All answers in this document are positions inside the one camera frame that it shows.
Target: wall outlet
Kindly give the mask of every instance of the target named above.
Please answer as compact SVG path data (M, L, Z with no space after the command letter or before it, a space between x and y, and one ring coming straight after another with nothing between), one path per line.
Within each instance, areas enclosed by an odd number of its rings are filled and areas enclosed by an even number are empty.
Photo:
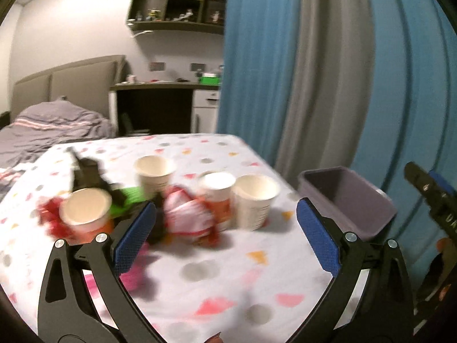
M205 72L206 64L205 63L191 63L191 72L196 72L198 70Z
M163 61L152 61L149 63L149 70L152 71L164 71L165 62Z

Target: gray blanket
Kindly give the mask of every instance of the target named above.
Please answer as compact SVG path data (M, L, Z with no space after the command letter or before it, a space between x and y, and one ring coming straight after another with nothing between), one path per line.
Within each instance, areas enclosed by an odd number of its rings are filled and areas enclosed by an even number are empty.
M0 130L0 168L34 162L54 144L78 138L113 137L110 122L66 100L32 105Z

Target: white wall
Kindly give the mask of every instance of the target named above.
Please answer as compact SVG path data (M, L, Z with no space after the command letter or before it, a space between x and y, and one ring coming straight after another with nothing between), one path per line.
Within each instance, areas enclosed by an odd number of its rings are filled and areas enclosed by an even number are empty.
M11 50L10 81L61 64L125 54L139 80L194 80L190 63L211 69L223 61L223 36L155 31L131 38L125 26L130 0L32 0L22 9ZM149 72L150 61L166 62Z
M11 45L21 9L21 5L13 4L5 20L0 25L0 113L10 108L8 72L10 68Z

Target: blue curtain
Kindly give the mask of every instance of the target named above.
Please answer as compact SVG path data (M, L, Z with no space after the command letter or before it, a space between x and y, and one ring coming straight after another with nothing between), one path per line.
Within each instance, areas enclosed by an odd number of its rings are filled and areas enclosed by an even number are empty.
M444 232L403 177L408 161L457 185L457 36L436 0L371 0L375 29L372 97L352 168L394 201L389 230L413 286Z
M218 132L276 160L295 63L300 0L228 0Z

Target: paper cup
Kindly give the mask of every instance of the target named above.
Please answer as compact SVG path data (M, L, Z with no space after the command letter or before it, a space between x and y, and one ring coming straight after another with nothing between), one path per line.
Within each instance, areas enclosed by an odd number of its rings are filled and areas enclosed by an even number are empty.
M230 227L232 213L230 195L236 178L224 171L209 171L198 180L198 193L211 208L218 231Z
M175 163L162 156L144 156L135 161L134 167L146 199L164 192L176 170Z
M236 180L232 189L232 208L239 228L256 230L267 218L279 185L264 175L245 175Z
M62 202L60 218L74 232L79 243L91 242L99 233L111 233L111 196L100 188L75 191Z

